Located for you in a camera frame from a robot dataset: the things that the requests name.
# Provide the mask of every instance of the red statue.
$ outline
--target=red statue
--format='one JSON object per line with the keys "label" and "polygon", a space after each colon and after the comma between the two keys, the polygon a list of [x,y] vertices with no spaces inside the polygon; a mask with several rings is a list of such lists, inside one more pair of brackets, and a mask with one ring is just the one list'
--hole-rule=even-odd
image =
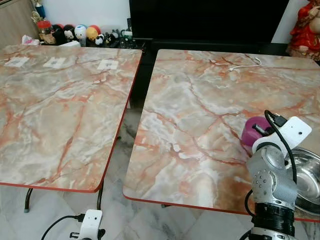
{"label": "red statue", "polygon": [[287,52],[293,57],[320,61],[320,0],[310,3],[298,12],[298,20],[290,32],[292,39]]}

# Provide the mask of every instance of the white cable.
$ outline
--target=white cable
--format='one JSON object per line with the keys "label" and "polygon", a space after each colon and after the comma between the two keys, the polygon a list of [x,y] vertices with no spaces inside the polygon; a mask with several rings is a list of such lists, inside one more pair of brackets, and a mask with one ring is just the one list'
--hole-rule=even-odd
{"label": "white cable", "polygon": [[230,67],[228,70],[231,72],[233,69],[236,69],[236,68],[244,68],[244,67],[259,67],[262,65],[261,63],[261,60],[257,57],[255,57],[254,59],[258,60],[259,64],[257,65],[241,65],[241,66],[234,66],[234,67]]}

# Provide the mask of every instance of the table top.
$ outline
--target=table top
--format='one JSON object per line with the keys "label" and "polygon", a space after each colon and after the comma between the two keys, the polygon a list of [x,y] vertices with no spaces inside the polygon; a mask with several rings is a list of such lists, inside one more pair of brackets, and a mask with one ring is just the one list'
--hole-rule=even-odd
{"label": "table top", "polygon": [[[262,66],[229,70],[255,65],[255,57]],[[310,59],[160,50],[123,193],[133,200],[243,214],[251,189],[246,161],[252,153],[241,142],[246,120],[265,109],[298,116],[312,127],[300,146],[319,153],[319,106],[320,68]],[[296,216],[314,219],[300,211]]]}
{"label": "table top", "polygon": [[0,53],[0,184],[93,193],[142,52],[8,46]]}

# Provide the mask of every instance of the white paper label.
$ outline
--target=white paper label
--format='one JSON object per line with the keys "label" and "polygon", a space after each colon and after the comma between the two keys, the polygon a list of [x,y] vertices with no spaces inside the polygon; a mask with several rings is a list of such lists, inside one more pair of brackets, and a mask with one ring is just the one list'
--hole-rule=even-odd
{"label": "white paper label", "polygon": [[118,61],[115,60],[108,60],[108,59],[104,59],[101,60],[99,66],[97,67],[98,70],[105,70],[105,69],[117,69],[118,67]]}
{"label": "white paper label", "polygon": [[23,64],[25,64],[29,60],[29,57],[23,56],[23,57],[13,57],[10,61],[6,62],[4,65],[6,67],[22,67]]}
{"label": "white paper label", "polygon": [[59,69],[64,61],[66,60],[65,57],[58,57],[55,58],[54,56],[50,58],[49,61],[47,61],[45,64],[43,64],[44,67],[47,68],[53,68],[53,69]]}

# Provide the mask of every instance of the purple container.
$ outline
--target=purple container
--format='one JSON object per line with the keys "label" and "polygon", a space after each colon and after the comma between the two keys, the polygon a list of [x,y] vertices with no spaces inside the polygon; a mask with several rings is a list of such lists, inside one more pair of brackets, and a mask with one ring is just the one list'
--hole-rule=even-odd
{"label": "purple container", "polygon": [[268,121],[262,116],[254,116],[249,118],[244,125],[244,129],[242,131],[241,141],[247,145],[252,147],[254,142],[262,138],[260,133],[258,133],[255,129],[252,128],[254,124],[258,124],[261,128],[266,130],[266,128],[271,127]]}

